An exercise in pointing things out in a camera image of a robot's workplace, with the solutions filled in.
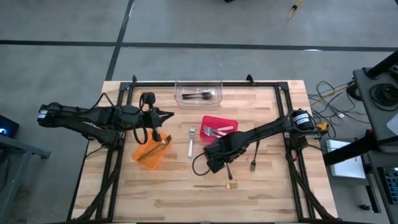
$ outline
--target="wooden tabletop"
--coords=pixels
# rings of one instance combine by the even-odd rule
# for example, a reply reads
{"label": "wooden tabletop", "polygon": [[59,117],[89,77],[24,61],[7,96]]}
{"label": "wooden tabletop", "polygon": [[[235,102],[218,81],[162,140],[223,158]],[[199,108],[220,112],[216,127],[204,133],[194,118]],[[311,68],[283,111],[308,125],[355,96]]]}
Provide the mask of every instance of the wooden tabletop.
{"label": "wooden tabletop", "polygon": [[[303,81],[288,81],[294,109],[309,110],[310,105]],[[103,91],[116,104],[120,82],[105,82]],[[263,139],[256,158],[255,172],[249,170],[256,144],[229,165],[236,190],[200,189],[193,185],[225,184],[230,182],[226,169],[217,174],[197,176],[192,172],[192,159],[187,157],[190,126],[200,129],[204,115],[239,121],[239,130],[247,131],[277,119],[279,111],[275,90],[271,87],[224,87],[223,101],[218,110],[181,110],[174,100],[174,88],[135,88],[133,105],[137,106],[141,93],[152,91],[155,106],[173,111],[160,130],[171,134],[172,147],[157,170],[147,170],[131,159],[139,146],[132,132],[127,133],[114,222],[294,222],[297,221],[290,175],[285,160],[281,134]],[[108,105],[105,100],[100,106]],[[316,140],[310,144],[319,145]],[[194,155],[203,152],[198,131],[194,137]],[[99,148],[96,141],[88,146],[88,153]],[[328,176],[318,149],[303,151],[310,188],[330,214],[337,217]],[[106,150],[98,151],[85,161],[76,196],[72,218],[81,215],[98,193],[101,185]],[[197,172],[205,171],[205,159],[195,163]],[[301,192],[303,209],[307,213]],[[106,198],[103,215],[108,211]]]}

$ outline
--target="black cable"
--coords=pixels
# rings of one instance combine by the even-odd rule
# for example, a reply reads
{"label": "black cable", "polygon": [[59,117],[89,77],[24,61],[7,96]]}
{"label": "black cable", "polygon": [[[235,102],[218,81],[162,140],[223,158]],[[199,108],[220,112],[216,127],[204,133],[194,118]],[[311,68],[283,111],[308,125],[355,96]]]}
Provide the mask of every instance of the black cable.
{"label": "black cable", "polygon": [[315,149],[319,149],[319,150],[322,151],[322,149],[321,149],[320,147],[318,147],[318,146],[314,146],[314,145],[311,145],[311,144],[307,144],[307,145],[310,146],[310,147],[313,147],[313,148],[315,148]]}
{"label": "black cable", "polygon": [[[333,86],[331,86],[328,82],[326,82],[326,81],[321,81],[318,85],[317,85],[317,95],[310,95],[310,99],[312,99],[312,100],[316,100],[316,99],[314,99],[313,98],[313,96],[317,96],[317,97],[323,97],[322,96],[322,93],[323,92],[320,92],[319,91],[319,86],[322,84],[322,83],[325,83],[325,84],[327,84],[328,86],[330,86],[331,87],[331,89],[329,89],[329,90],[334,90],[335,88],[337,88],[337,87],[333,87]],[[350,81],[350,82],[348,82],[348,83],[345,83],[345,84],[347,84],[347,85],[353,85],[353,83],[354,83],[354,81]],[[352,116],[350,116],[350,115],[348,115],[347,113],[356,113],[356,114],[360,114],[360,115],[366,115],[366,113],[360,113],[360,112],[357,112],[357,111],[352,111],[353,109],[355,109],[355,107],[356,107],[356,105],[354,104],[354,102],[352,101],[352,99],[349,97],[349,94],[348,94],[348,92],[347,91],[345,91],[346,92],[346,95],[347,95],[347,98],[348,98],[348,100],[350,101],[350,103],[353,105],[353,107],[352,108],[350,108],[350,109],[348,109],[348,110],[345,110],[345,111],[342,111],[342,110],[339,110],[339,109],[337,109],[337,108],[335,108],[334,106],[332,106],[331,105],[331,102],[333,101],[333,100],[335,100],[338,96],[340,96],[343,92],[341,92],[341,93],[339,93],[339,94],[337,94],[336,96],[334,96],[329,102],[327,102],[326,100],[322,100],[321,102],[322,103],[326,103],[326,106],[325,106],[325,109],[323,109],[322,111],[320,111],[320,112],[318,112],[319,114],[322,114],[324,111],[326,111],[327,110],[327,108],[330,108],[333,112],[334,112],[334,115],[330,115],[330,116],[323,116],[324,118],[330,118],[330,123],[331,124],[334,124],[334,125],[342,125],[343,123],[344,123],[344,120],[343,120],[343,118],[340,118],[340,113],[342,113],[342,114],[344,114],[344,115],[346,115],[347,117],[349,117],[349,118],[351,118],[351,119],[353,119],[353,120],[355,120],[355,121],[358,121],[358,122],[360,122],[360,123],[366,123],[366,124],[369,124],[368,122],[365,122],[365,121],[361,121],[361,120],[358,120],[358,119],[356,119],[356,118],[354,118],[354,117],[352,117]],[[337,117],[341,122],[340,123],[336,123],[336,122],[334,122],[333,121],[333,118],[334,117]]]}
{"label": "black cable", "polygon": [[[144,105],[145,105],[145,102],[146,102],[146,94],[145,94],[145,93],[141,94],[141,96],[140,96],[140,98],[139,98],[139,108],[138,108],[138,111],[137,111],[137,112],[134,112],[134,113],[128,113],[128,112],[125,112],[125,111],[119,109],[118,107],[116,107],[116,106],[113,104],[113,102],[112,102],[111,99],[109,98],[108,94],[102,93],[101,96],[99,96],[97,102],[96,102],[90,109],[88,109],[88,110],[86,110],[86,111],[82,111],[82,112],[77,112],[77,114],[84,114],[84,113],[88,113],[88,112],[92,111],[96,106],[98,106],[98,103],[100,103],[102,97],[104,97],[104,96],[105,96],[105,98],[107,99],[107,101],[109,102],[109,104],[112,106],[112,108],[113,108],[114,110],[120,112],[120,113],[129,114],[129,115],[137,115],[137,114],[140,113],[140,112],[142,112],[142,113],[144,112],[142,109],[144,108]],[[141,141],[139,140],[139,138],[138,138],[138,136],[137,136],[137,131],[136,131],[136,128],[135,128],[135,127],[133,127],[132,131],[133,131],[133,133],[134,133],[134,138],[136,139],[136,141],[137,141],[139,144],[145,144],[145,143],[148,141],[148,131],[147,131],[146,128],[145,128],[144,121],[142,120],[142,118],[139,119],[139,123],[140,123],[140,125],[141,125],[141,127],[142,127],[142,131],[144,132],[144,141],[141,142]]]}
{"label": "black cable", "polygon": [[197,155],[197,156],[193,159],[193,161],[192,161],[192,171],[193,171],[196,175],[198,175],[198,176],[203,176],[203,175],[206,175],[207,173],[210,172],[210,168],[208,169],[208,171],[206,171],[206,172],[204,172],[204,173],[202,173],[202,174],[198,174],[198,173],[196,172],[196,170],[195,170],[195,161],[196,161],[200,156],[202,156],[202,155],[204,155],[204,154],[205,154],[205,152],[203,152],[203,153]]}
{"label": "black cable", "polygon": [[101,149],[103,149],[103,148],[104,148],[104,147],[101,146],[101,147],[99,147],[98,149],[95,149],[94,151],[88,153],[88,154],[85,156],[85,158],[87,158],[87,157],[88,157],[89,155],[91,155],[92,153],[98,152],[99,150],[101,150]]}
{"label": "black cable", "polygon": [[[325,90],[325,91],[322,91],[322,92],[320,92],[320,93],[326,93],[326,92],[328,92],[328,91],[330,91],[330,90],[334,90],[335,88],[338,88],[338,87],[341,87],[341,86],[345,86],[345,85],[347,85],[347,84],[349,84],[349,83],[351,83],[352,81],[349,81],[349,82],[347,82],[347,83],[344,83],[344,84],[341,84],[341,85],[338,85],[338,86],[335,86],[335,87],[332,87],[332,88],[330,88],[330,89],[328,89],[328,90]],[[318,94],[307,94],[308,96],[317,96]]]}
{"label": "black cable", "polygon": [[[312,111],[314,111],[319,117],[325,119],[325,120],[329,123],[329,125],[328,125],[328,136],[329,136],[329,138],[335,138],[336,135],[337,135],[336,129],[335,129],[335,127],[333,126],[333,124],[329,121],[329,119],[326,118],[326,117],[324,117],[324,116],[322,116],[322,114],[320,114],[319,112],[317,112],[315,109],[312,109]],[[330,133],[329,133],[329,126],[333,129],[333,133],[334,133],[333,137],[330,136]]]}
{"label": "black cable", "polygon": [[395,111],[398,109],[398,89],[389,83],[380,83],[369,89],[369,95],[380,110]]}

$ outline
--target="red plate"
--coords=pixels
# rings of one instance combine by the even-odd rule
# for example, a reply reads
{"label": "red plate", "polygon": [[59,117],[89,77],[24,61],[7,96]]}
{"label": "red plate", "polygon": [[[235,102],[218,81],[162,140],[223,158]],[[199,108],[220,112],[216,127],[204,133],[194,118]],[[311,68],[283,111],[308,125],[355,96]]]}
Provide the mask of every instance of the red plate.
{"label": "red plate", "polygon": [[238,122],[232,119],[224,119],[224,118],[216,118],[212,116],[204,116],[202,121],[201,121],[201,127],[200,127],[200,138],[204,141],[208,142],[213,142],[215,139],[217,139],[214,136],[207,136],[203,132],[203,127],[208,126],[213,129],[218,129],[218,128],[224,128],[228,126],[233,126],[234,129],[232,130],[227,130],[227,131],[222,131],[224,133],[232,133],[238,130]]}

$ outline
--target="silver fork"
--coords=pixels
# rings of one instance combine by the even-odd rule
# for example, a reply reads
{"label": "silver fork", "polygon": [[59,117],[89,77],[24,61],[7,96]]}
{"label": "silver fork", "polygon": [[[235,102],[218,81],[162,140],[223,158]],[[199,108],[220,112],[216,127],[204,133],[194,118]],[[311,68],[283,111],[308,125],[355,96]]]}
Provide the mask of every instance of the silver fork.
{"label": "silver fork", "polygon": [[191,139],[189,140],[189,150],[188,150],[188,157],[191,158],[193,154],[193,135],[195,134],[195,127],[192,126],[189,130],[191,135]]}
{"label": "silver fork", "polygon": [[221,136],[215,134],[211,128],[203,128],[203,133],[205,133],[207,136],[214,136],[216,138],[221,138]]}
{"label": "silver fork", "polygon": [[213,129],[213,128],[211,128],[209,126],[206,126],[206,125],[204,125],[203,129],[210,129],[212,133],[216,133],[217,135],[220,135],[220,136],[225,136],[226,135],[225,132],[219,131],[217,129]]}

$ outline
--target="gray floor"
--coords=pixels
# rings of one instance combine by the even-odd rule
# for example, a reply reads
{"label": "gray floor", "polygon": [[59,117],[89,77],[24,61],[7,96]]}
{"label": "gray floor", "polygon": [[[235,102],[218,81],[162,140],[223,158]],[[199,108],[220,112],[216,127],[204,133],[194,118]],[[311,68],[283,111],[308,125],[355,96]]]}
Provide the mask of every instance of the gray floor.
{"label": "gray floor", "polygon": [[[128,0],[3,0],[0,39],[116,41]],[[393,0],[305,1],[287,20],[293,0],[136,0],[125,42],[324,45],[397,47],[398,7]],[[113,47],[0,45],[0,114],[21,124],[18,139],[52,151],[34,159],[25,175],[28,197],[15,202],[12,217],[29,223],[67,217],[87,141],[66,129],[36,122],[41,104],[91,106],[105,79]],[[389,52],[122,48],[113,80],[305,80],[315,93],[322,80],[352,79],[352,70],[371,67]],[[334,105],[350,108],[342,95]],[[358,111],[363,111],[356,102]],[[366,120],[365,116],[357,118]],[[361,137],[367,124],[345,118],[341,138]],[[387,223],[385,212],[357,208],[369,203],[365,188],[331,179],[340,218]]]}

